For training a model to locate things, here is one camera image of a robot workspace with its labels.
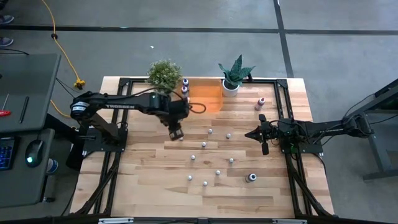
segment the orange translucent panel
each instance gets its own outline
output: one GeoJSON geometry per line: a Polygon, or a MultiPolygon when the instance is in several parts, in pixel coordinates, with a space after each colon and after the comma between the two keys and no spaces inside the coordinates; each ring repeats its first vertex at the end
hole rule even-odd
{"type": "MultiPolygon", "coordinates": [[[[191,103],[206,105],[206,113],[219,112],[223,107],[223,87],[221,80],[209,78],[188,78],[189,98],[191,103]]],[[[182,82],[177,86],[177,93],[181,94],[182,82]]],[[[193,110],[201,111],[202,106],[192,105],[193,110]]]]}

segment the computer mouse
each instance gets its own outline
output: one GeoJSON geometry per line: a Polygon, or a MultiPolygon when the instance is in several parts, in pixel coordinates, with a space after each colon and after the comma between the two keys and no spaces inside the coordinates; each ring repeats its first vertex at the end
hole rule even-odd
{"type": "Polygon", "coordinates": [[[29,167],[37,167],[43,159],[43,145],[42,140],[36,139],[29,143],[25,151],[25,162],[29,167]]]}

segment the white pot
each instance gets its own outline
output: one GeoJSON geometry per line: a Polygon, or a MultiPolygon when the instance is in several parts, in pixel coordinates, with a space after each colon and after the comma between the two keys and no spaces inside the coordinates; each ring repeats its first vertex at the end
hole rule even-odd
{"type": "Polygon", "coordinates": [[[225,82],[225,80],[223,80],[223,95],[226,97],[236,96],[236,94],[238,94],[238,89],[240,86],[236,87],[233,90],[230,90],[225,87],[224,82],[225,82]]]}

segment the keyboard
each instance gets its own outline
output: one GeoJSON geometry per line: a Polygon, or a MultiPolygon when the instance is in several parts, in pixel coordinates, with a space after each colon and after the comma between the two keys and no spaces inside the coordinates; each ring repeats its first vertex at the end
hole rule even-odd
{"type": "Polygon", "coordinates": [[[0,170],[9,170],[12,168],[16,150],[17,138],[0,138],[0,170]]]}

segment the potted plant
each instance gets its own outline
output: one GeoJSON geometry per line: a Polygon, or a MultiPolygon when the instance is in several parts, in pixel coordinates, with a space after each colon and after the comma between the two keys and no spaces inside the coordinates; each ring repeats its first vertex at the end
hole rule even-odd
{"type": "Polygon", "coordinates": [[[253,66],[251,68],[242,68],[242,55],[240,55],[235,61],[234,65],[231,68],[231,71],[225,69],[220,63],[218,65],[225,74],[225,79],[223,80],[224,96],[235,96],[236,94],[238,94],[238,89],[240,86],[242,86],[243,78],[250,75],[251,70],[253,70],[255,67],[253,66]]]}
{"type": "Polygon", "coordinates": [[[169,94],[181,81],[181,67],[170,60],[159,60],[150,65],[146,82],[158,88],[158,92],[169,94]]]}

